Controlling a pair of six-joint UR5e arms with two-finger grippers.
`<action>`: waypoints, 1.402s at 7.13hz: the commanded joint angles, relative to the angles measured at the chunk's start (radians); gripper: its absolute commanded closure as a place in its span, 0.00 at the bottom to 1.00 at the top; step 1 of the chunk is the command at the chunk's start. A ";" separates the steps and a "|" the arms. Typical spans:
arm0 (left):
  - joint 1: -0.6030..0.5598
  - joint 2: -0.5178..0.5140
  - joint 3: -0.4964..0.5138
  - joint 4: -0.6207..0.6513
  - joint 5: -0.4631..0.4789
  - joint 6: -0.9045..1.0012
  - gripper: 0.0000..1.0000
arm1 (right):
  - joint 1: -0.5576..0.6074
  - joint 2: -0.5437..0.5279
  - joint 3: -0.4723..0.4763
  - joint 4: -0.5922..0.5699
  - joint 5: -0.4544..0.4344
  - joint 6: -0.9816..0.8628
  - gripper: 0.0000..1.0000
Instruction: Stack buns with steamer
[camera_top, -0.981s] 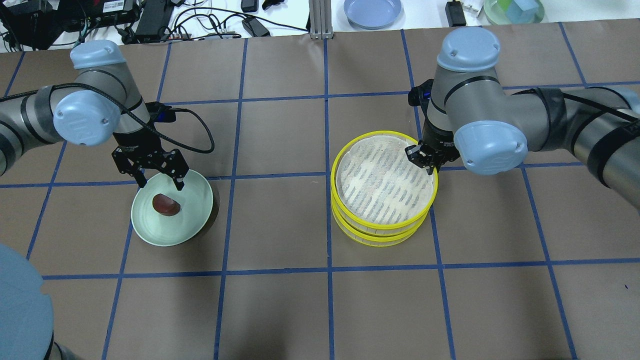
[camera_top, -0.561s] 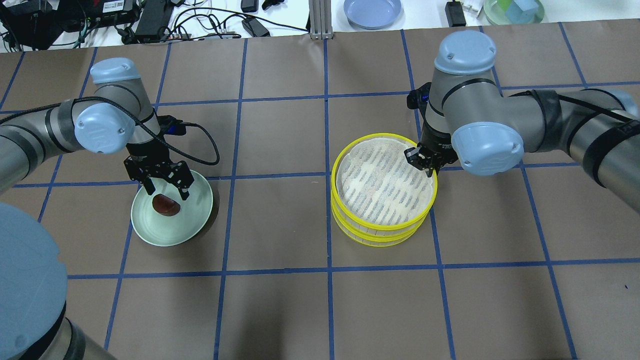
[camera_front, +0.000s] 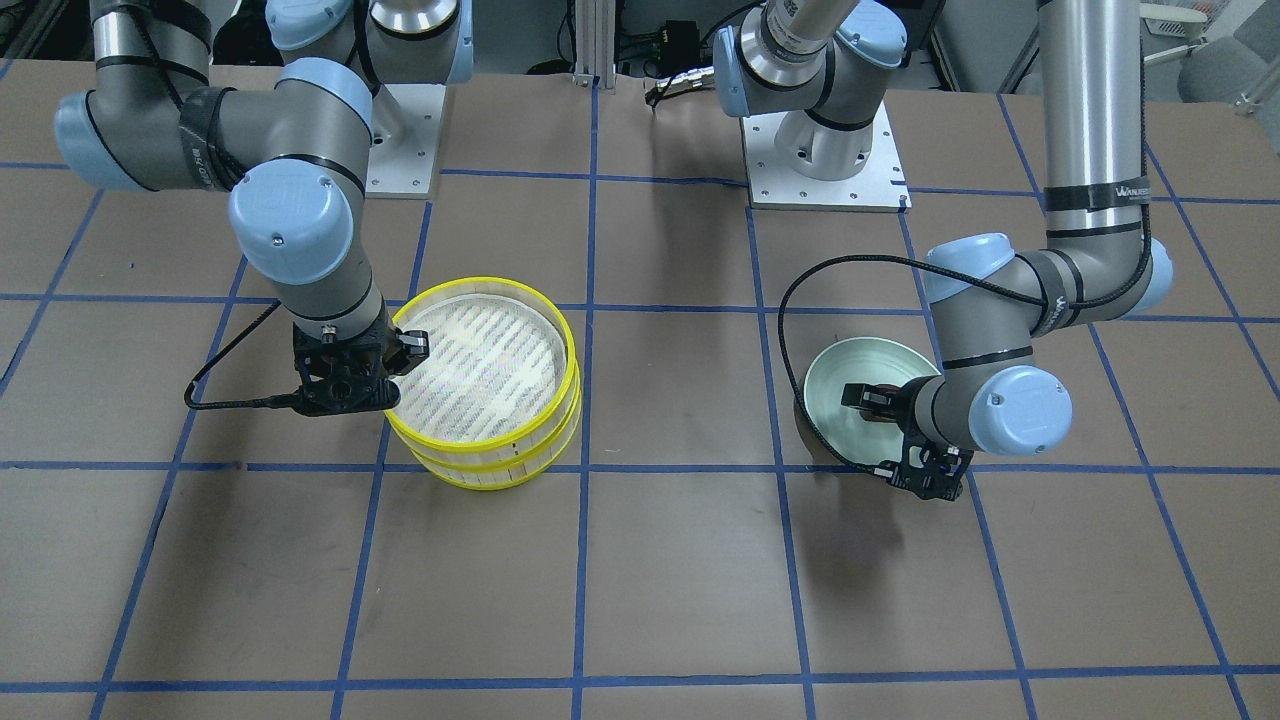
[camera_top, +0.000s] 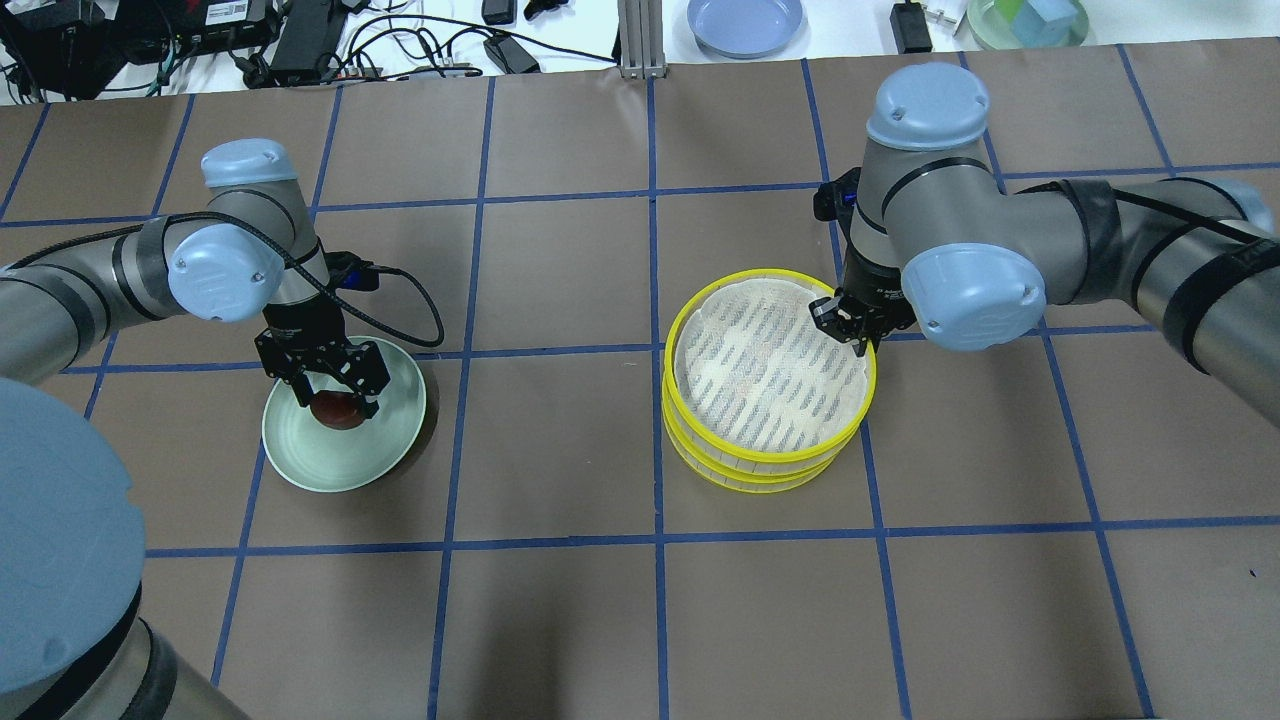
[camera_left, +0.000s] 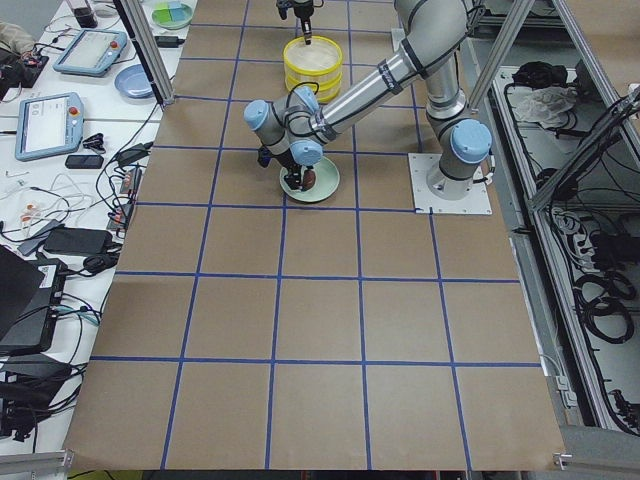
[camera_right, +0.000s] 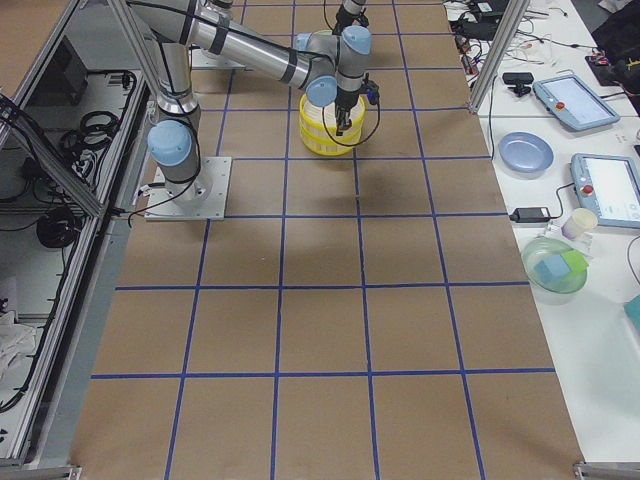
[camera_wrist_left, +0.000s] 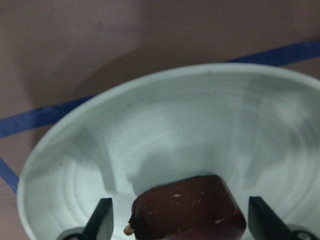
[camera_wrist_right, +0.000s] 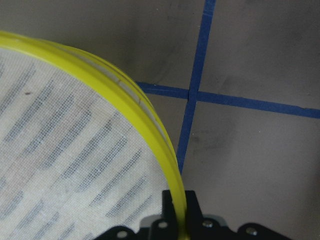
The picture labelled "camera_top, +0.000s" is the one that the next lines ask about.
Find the black gripper steamer side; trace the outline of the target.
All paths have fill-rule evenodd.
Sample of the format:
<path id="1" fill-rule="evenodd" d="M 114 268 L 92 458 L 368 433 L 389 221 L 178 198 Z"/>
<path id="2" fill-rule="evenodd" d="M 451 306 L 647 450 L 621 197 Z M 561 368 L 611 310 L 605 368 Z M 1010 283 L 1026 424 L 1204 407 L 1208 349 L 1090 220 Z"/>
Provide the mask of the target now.
<path id="1" fill-rule="evenodd" d="M 856 355 L 865 357 L 896 331 L 916 324 L 916 315 L 902 291 L 901 270 L 864 258 L 854 246 L 845 247 L 842 284 L 829 297 L 809 302 L 818 331 L 840 343 L 856 340 Z"/>

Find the robot arm over plate side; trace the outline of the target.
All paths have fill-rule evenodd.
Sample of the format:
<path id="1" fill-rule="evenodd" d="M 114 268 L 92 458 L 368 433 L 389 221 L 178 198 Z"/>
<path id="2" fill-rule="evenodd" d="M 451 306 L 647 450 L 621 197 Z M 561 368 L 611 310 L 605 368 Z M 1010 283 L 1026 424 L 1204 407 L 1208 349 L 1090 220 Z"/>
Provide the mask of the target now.
<path id="1" fill-rule="evenodd" d="M 155 217 L 3 268 L 3 716 L 242 719 L 141 612 L 145 520 L 82 413 L 41 389 L 128 327 L 262 314 L 260 363 L 333 428 L 376 416 L 379 347 L 346 333 L 288 152 L 266 138 L 202 161 L 204 211 Z"/>

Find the black gripper plate side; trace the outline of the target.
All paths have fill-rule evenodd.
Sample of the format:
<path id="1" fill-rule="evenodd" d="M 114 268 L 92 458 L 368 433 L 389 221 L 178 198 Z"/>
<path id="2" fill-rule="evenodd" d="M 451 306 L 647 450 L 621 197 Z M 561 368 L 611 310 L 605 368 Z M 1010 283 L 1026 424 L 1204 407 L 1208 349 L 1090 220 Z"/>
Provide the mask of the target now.
<path id="1" fill-rule="evenodd" d="M 346 333 L 343 311 L 334 300 L 268 304 L 266 328 L 255 338 L 260 364 L 268 377 L 285 383 L 301 407 L 315 396 L 312 374 L 325 375 L 346 388 L 346 406 L 361 421 L 379 413 L 379 398 L 390 384 L 390 373 L 374 341 L 353 342 Z"/>

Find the robot arm over steamer side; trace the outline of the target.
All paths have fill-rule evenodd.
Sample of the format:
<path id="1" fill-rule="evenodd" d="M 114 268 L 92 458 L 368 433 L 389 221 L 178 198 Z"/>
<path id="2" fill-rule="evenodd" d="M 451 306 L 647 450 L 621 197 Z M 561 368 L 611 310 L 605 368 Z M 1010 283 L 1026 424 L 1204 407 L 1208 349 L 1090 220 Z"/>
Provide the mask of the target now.
<path id="1" fill-rule="evenodd" d="M 1276 421 L 1279 246 L 1260 192 L 1175 177 L 1006 193 L 980 158 L 989 106 L 955 64 L 881 83 L 861 165 L 815 192 L 817 219 L 846 242 L 841 286 L 810 305 L 817 328 L 858 354 L 911 327 L 972 352 L 1023 337 L 1050 306 L 1117 300 Z"/>

